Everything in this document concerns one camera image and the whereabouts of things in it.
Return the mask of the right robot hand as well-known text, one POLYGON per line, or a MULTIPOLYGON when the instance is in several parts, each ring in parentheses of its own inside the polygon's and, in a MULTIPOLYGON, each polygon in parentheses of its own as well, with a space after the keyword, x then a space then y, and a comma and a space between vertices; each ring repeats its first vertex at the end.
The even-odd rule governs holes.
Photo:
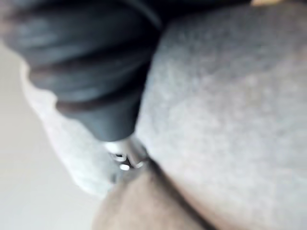
POLYGON ((168 25, 187 14, 246 0, 3 0, 0 35, 30 69, 29 80, 97 139, 130 139, 147 76, 185 65, 160 55, 168 25))

